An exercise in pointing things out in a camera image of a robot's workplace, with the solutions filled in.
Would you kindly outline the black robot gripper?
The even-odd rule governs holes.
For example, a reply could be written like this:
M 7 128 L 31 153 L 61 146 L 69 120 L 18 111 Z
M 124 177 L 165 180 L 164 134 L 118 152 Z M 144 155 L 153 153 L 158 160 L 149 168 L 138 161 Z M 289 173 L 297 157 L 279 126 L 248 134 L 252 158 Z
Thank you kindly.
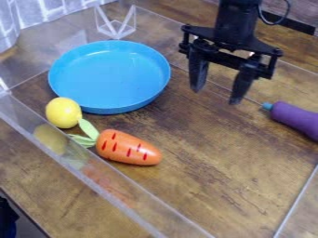
M 185 24 L 178 52 L 188 59 L 189 88 L 197 93 L 204 86 L 208 63 L 239 70 L 229 105 L 240 104 L 257 77 L 269 79 L 281 50 L 255 37 L 256 19 L 264 20 L 261 0 L 220 0 L 213 28 Z

